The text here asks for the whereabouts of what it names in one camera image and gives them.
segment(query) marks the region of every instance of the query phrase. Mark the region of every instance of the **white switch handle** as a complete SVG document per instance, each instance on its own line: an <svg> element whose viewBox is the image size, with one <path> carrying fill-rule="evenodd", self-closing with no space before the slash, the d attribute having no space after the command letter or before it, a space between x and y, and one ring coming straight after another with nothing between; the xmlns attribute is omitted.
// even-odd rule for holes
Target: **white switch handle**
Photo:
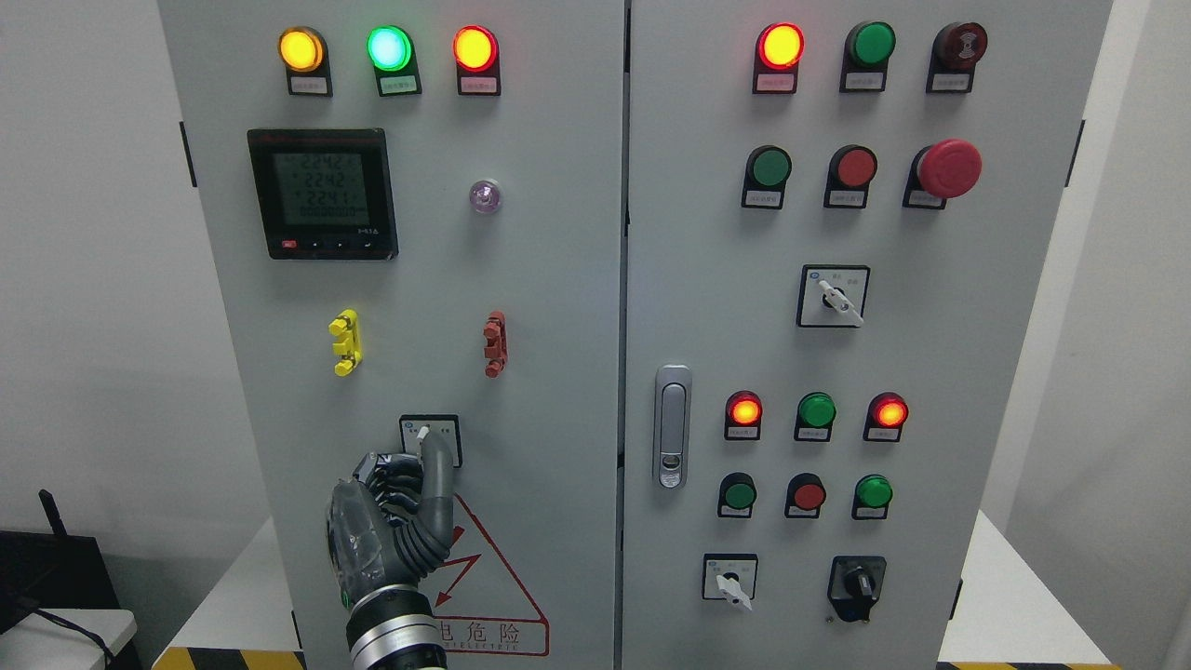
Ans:
<svg viewBox="0 0 1191 670"><path fill-rule="evenodd" d="M740 582L723 575L716 575L716 586L719 587L719 594L732 603L732 607L741 612L753 612L753 599L748 597Z"/></svg>
<svg viewBox="0 0 1191 670"><path fill-rule="evenodd" d="M827 302L835 308L835 311L848 317L854 325L860 326L865 324L865 317L860 315L860 312L856 309L856 305L852 303L852 300L843 294L843 290L831 286L824 278L819 278L819 288L823 289L823 299L825 299Z"/></svg>

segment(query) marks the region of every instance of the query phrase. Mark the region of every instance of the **switch knob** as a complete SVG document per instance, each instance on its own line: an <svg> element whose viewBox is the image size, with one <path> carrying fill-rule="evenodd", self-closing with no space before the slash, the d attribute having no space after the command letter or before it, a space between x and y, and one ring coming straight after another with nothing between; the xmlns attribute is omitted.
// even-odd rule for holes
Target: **switch knob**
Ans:
<svg viewBox="0 0 1191 670"><path fill-rule="evenodd" d="M879 556L837 556L831 562L828 599L841 621L868 621L881 597L885 559Z"/></svg>
<svg viewBox="0 0 1191 670"><path fill-rule="evenodd" d="M732 578L732 576L716 575L716 587L732 607L741 612L753 612L753 599L748 597L738 580Z"/></svg>
<svg viewBox="0 0 1191 670"><path fill-rule="evenodd" d="M835 311L848 317L852 324L860 327L865 324L865 318L856 311L856 305L843 294L843 290L831 286L825 278L818 281L818 287L823 290L823 301Z"/></svg>
<svg viewBox="0 0 1191 670"><path fill-rule="evenodd" d="M975 186L984 162L966 139L943 139L918 156L915 170L923 189L936 198L958 198Z"/></svg>

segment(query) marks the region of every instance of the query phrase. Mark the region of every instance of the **robotic hand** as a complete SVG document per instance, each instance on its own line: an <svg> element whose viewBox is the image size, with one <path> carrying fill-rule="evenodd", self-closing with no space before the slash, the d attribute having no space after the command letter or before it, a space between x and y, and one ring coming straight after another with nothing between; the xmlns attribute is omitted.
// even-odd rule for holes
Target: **robotic hand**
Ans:
<svg viewBox="0 0 1191 670"><path fill-rule="evenodd" d="M418 582L454 540L454 459L429 428L422 457L370 453L331 493L326 541L348 618L354 670L447 668Z"/></svg>

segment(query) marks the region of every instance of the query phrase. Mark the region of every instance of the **yellow indicator light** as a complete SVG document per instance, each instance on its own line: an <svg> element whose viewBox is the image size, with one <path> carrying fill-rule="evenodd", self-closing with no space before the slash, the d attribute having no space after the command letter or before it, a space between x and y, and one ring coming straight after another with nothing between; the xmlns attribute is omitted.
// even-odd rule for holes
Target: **yellow indicator light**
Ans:
<svg viewBox="0 0 1191 670"><path fill-rule="evenodd" d="M792 68L803 57L803 31L794 24L773 24L761 33L761 61L773 69Z"/></svg>
<svg viewBox="0 0 1191 670"><path fill-rule="evenodd" d="M484 26L461 27L454 48L455 60L469 71L484 71L497 60L497 38Z"/></svg>
<svg viewBox="0 0 1191 670"><path fill-rule="evenodd" d="M314 29L294 26L286 29L278 39L278 54L287 68L294 71L313 71L323 64L326 48L323 37Z"/></svg>

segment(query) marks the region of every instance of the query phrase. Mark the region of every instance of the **digital power meter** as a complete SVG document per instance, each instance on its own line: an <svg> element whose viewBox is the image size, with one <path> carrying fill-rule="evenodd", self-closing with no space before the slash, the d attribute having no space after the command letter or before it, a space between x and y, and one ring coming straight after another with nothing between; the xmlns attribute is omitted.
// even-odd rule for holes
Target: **digital power meter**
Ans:
<svg viewBox="0 0 1191 670"><path fill-rule="evenodd" d="M256 129L248 150L269 256L397 255L384 130Z"/></svg>

